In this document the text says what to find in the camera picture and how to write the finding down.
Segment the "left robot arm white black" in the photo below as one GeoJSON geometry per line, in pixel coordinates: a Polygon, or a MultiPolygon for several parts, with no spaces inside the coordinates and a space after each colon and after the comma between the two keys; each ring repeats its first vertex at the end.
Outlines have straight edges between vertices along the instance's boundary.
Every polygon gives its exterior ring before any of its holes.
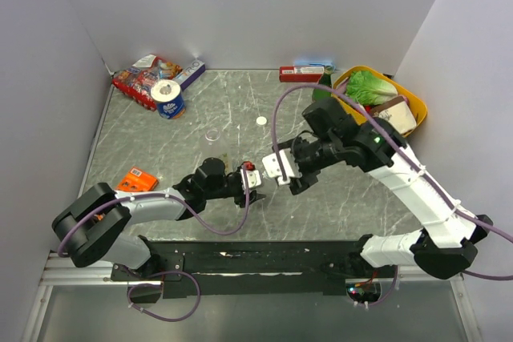
{"type": "Polygon", "coordinates": [[[97,183],[51,224],[60,244],[59,256],[71,258],[77,268],[104,260],[121,263],[142,280],[159,269],[158,258],[147,241],[128,236],[124,229],[138,223],[159,220],[181,221],[195,218],[209,231],[214,227],[199,214],[214,199],[232,199],[247,211],[251,203],[263,199],[257,192],[261,173],[250,162],[227,173],[220,159],[208,158],[179,183],[162,191],[115,191],[107,183],[97,183]]]}

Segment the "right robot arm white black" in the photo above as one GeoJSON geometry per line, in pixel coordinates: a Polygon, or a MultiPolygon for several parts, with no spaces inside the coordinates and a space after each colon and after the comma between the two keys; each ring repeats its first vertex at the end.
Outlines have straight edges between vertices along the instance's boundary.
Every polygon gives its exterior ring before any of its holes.
{"type": "Polygon", "coordinates": [[[402,235],[364,235],[350,257],[352,271],[362,277],[388,265],[417,266],[446,280],[467,270],[478,254],[476,244],[488,231],[457,215],[461,206],[422,169],[406,140],[383,119],[356,123],[334,98],[312,103],[302,113],[315,141],[290,142],[289,164],[298,169],[290,190],[297,195],[317,182],[324,168],[344,162],[387,187],[422,225],[402,235]]]}

